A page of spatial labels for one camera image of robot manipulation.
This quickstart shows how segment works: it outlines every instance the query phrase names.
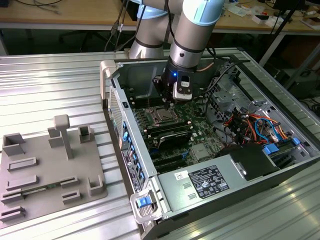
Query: cable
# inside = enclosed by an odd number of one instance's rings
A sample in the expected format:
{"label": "cable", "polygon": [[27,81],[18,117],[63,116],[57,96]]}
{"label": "cable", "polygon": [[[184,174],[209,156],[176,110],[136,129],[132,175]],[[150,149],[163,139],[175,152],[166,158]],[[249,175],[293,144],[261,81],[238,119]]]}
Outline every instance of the cable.
{"label": "cable", "polygon": [[122,22],[121,22],[121,26],[120,26],[118,37],[116,39],[114,50],[116,50],[118,48],[118,42],[119,42],[120,35],[121,35],[121,32],[122,32],[122,27],[124,26],[124,23],[125,23],[125,17],[126,17],[126,13],[127,13],[127,10],[128,10],[129,2],[130,2],[130,0],[126,0],[126,4],[125,4],[125,8],[124,8],[124,14],[123,14],[123,17],[122,17]]}
{"label": "cable", "polygon": [[50,2],[50,3],[41,3],[41,4],[30,4],[30,3],[26,3],[26,2],[23,2],[23,1],[20,1],[20,0],[16,0],[18,3],[21,3],[21,4],[24,4],[24,5],[28,5],[28,6],[49,6],[49,5],[52,5],[52,4],[57,4],[57,3],[60,3],[62,2],[63,0],[58,0],[58,1],[54,1],[54,2]]}
{"label": "cable", "polygon": [[211,68],[211,67],[215,64],[215,62],[216,62],[216,58],[217,58],[216,50],[215,50],[214,48],[212,48],[212,50],[213,50],[213,52],[212,52],[209,47],[207,47],[206,50],[210,53],[211,56],[213,56],[213,61],[212,61],[212,63],[210,63],[208,66],[206,66],[206,67],[204,67],[204,68],[201,68],[201,69],[197,69],[196,71],[197,71],[198,73],[204,72],[204,71],[208,70],[208,69]]}
{"label": "cable", "polygon": [[121,5],[121,9],[120,9],[120,12],[118,14],[118,17],[116,19],[116,21],[114,22],[111,30],[110,30],[110,37],[108,39],[108,41],[106,41],[106,44],[104,45],[104,52],[107,51],[107,46],[109,44],[109,42],[111,41],[112,37],[116,34],[116,32],[118,31],[118,27],[119,27],[119,20],[120,20],[120,17],[121,17],[121,14],[122,14],[122,11],[124,10],[124,7],[125,7],[125,3],[126,3],[126,0],[123,0],[122,1],[122,5]]}
{"label": "cable", "polygon": [[54,14],[58,14],[58,15],[61,14],[61,12],[59,12],[58,10],[53,10],[53,9],[45,8],[45,7],[56,8],[55,5],[43,6],[43,3],[42,3],[42,2],[39,2],[39,1],[37,1],[37,0],[33,0],[33,3],[34,3],[35,6],[36,6],[37,8],[39,8],[39,9],[46,10],[46,11],[50,11],[50,12],[53,12]]}
{"label": "cable", "polygon": [[275,24],[274,24],[274,26],[273,26],[273,28],[272,28],[272,30],[271,30],[271,32],[270,32],[270,35],[272,35],[273,31],[275,30],[275,27],[276,27],[276,25],[277,25],[279,16],[280,16],[280,13],[279,13],[278,16],[276,17]]}
{"label": "cable", "polygon": [[268,138],[267,137],[265,137],[265,136],[263,136],[262,134],[260,134],[260,132],[259,132],[259,130],[258,130],[258,121],[259,121],[260,119],[258,119],[257,121],[255,121],[255,123],[254,123],[254,129],[255,129],[255,131],[256,131],[256,134],[258,134],[261,138],[263,138],[263,139],[265,139],[266,141],[267,141],[267,143],[269,143],[269,140],[268,140]]}
{"label": "cable", "polygon": [[267,4],[267,2],[265,2],[265,5],[269,6],[270,8],[274,7],[274,6],[270,6],[269,4]]}
{"label": "cable", "polygon": [[206,90],[203,94],[209,93],[214,87],[215,85],[222,79],[222,77],[226,74],[226,72],[228,72],[230,69],[232,69],[234,66],[240,64],[241,62],[236,62],[231,64],[229,67],[227,67],[221,74],[220,76],[217,78],[217,80],[215,82],[213,82],[213,84],[211,85],[211,87]]}
{"label": "cable", "polygon": [[294,14],[295,10],[298,8],[300,2],[302,0],[298,0],[296,5],[290,10],[289,14],[284,18],[283,22],[281,23],[281,25],[278,27],[278,29],[276,30],[275,34],[272,35],[272,40],[270,41],[270,43],[268,45],[265,46],[265,49],[260,53],[260,55],[255,59],[257,62],[259,62],[265,55],[265,53],[268,51],[268,49],[270,48],[270,46],[274,43],[274,41],[276,40],[276,38],[278,37],[278,35],[281,33],[282,29],[284,29],[285,25],[287,24],[287,22],[290,20],[290,18],[292,17],[292,15]]}
{"label": "cable", "polygon": [[275,126],[272,124],[272,122],[269,119],[266,119],[266,118],[259,118],[259,119],[257,119],[255,121],[254,128],[255,128],[256,134],[258,134],[260,137],[262,137],[262,138],[264,138],[264,139],[266,139],[268,141],[268,139],[265,136],[263,136],[262,134],[259,133],[259,130],[257,128],[258,121],[260,121],[260,120],[264,120],[267,123],[269,123],[271,125],[271,127],[272,127],[272,130],[273,130],[275,136],[278,138],[278,140],[280,140],[280,141],[283,140],[283,137],[277,132],[277,130],[275,129]]}
{"label": "cable", "polygon": [[170,33],[171,33],[172,37],[175,38],[174,31],[172,30],[172,19],[171,19],[171,12],[170,12],[170,8],[169,8],[169,0],[164,0],[164,5],[165,5],[166,10],[168,12]]}
{"label": "cable", "polygon": [[[271,119],[270,117],[267,117],[267,116],[260,116],[260,115],[257,115],[257,114],[249,114],[250,117],[252,118],[255,118],[255,119],[268,119],[270,120],[271,122],[274,122],[275,124],[277,124],[278,122],[274,119]],[[286,134],[284,133],[284,131],[282,130],[281,126],[278,125],[276,126],[277,128],[279,128],[279,134],[282,136],[283,139],[288,139],[288,137],[286,136]]]}
{"label": "cable", "polygon": [[139,27],[140,27],[140,23],[141,23],[141,19],[144,16],[146,10],[146,5],[144,5],[142,13],[141,13],[141,17],[139,18],[139,22],[138,25],[136,26],[136,31],[135,34],[133,35],[133,37],[131,37],[128,41],[126,41],[124,44],[121,44],[116,50],[114,50],[115,52],[120,51],[123,47],[125,47],[130,41],[132,41],[133,39],[135,39],[135,37],[137,36],[137,33],[139,31]]}

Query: aluminum extrusion table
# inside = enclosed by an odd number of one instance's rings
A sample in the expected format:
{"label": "aluminum extrusion table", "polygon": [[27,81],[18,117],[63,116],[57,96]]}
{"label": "aluminum extrusion table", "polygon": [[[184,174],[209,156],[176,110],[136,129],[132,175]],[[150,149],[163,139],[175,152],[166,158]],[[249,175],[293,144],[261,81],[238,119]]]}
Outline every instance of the aluminum extrusion table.
{"label": "aluminum extrusion table", "polygon": [[[251,59],[236,48],[220,48],[217,53]],[[20,132],[24,138],[43,135],[54,115],[68,114],[71,128],[90,124],[94,129],[108,190],[106,198],[1,229],[2,240],[140,239],[100,104],[99,64],[114,58],[123,59],[124,54],[0,58],[0,146],[3,134]],[[270,90],[279,89],[262,67],[248,64]],[[259,97],[258,92],[250,94]],[[320,138],[319,121],[306,116],[304,106],[283,91],[275,95]],[[163,239],[320,239],[319,199],[318,163],[278,187],[175,230]]]}

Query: white label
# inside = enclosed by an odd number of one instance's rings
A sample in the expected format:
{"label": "white label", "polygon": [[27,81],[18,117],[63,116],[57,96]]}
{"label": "white label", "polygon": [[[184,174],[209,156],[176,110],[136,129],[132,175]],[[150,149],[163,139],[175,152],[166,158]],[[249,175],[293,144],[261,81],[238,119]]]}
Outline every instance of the white label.
{"label": "white label", "polygon": [[227,185],[226,182],[221,183],[221,184],[220,184],[220,188],[224,187],[225,185]]}
{"label": "white label", "polygon": [[188,87],[190,86],[190,83],[187,82],[187,81],[182,81],[182,82],[181,82],[181,86],[182,86],[182,87],[185,87],[185,88],[188,88]]}
{"label": "white label", "polygon": [[174,176],[175,176],[175,178],[176,178],[177,180],[181,180],[181,179],[185,179],[185,178],[189,177],[187,170],[180,171],[180,172],[176,172],[176,173],[174,174]]}

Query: wooden desk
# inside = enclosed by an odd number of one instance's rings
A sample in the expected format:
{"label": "wooden desk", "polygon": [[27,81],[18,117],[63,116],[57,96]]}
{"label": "wooden desk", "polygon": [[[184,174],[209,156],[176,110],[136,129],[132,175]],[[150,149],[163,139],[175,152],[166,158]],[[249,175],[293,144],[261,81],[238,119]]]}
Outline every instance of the wooden desk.
{"label": "wooden desk", "polygon": [[[33,3],[32,0],[21,1]],[[0,23],[113,25],[121,5],[120,0],[63,0],[56,3],[56,10],[61,12],[56,14],[11,0],[8,8],[0,8]],[[129,26],[136,25],[129,14],[125,15],[124,22]]]}
{"label": "wooden desk", "polygon": [[[276,11],[264,3],[253,0],[247,3],[250,6],[263,6],[269,15]],[[27,6],[11,0],[8,8],[0,8],[0,29],[63,29],[63,30],[110,30],[118,17],[120,0],[63,0],[56,4],[61,14],[42,10],[35,6]],[[259,25],[251,20],[251,16],[237,16],[229,11],[217,22],[214,33],[239,33],[239,34],[269,34],[271,27]],[[293,16],[293,21],[288,23],[273,45],[269,48],[260,64],[264,65],[277,48],[285,35],[320,35],[300,22],[302,18]],[[136,22],[128,14],[124,20],[123,30],[135,30]]]}

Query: warning label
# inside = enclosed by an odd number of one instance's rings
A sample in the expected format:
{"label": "warning label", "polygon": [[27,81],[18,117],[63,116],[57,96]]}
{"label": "warning label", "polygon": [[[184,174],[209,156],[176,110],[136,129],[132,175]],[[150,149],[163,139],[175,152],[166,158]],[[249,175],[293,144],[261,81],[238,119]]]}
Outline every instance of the warning label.
{"label": "warning label", "polygon": [[229,189],[216,165],[190,172],[189,177],[199,197],[202,199]]}

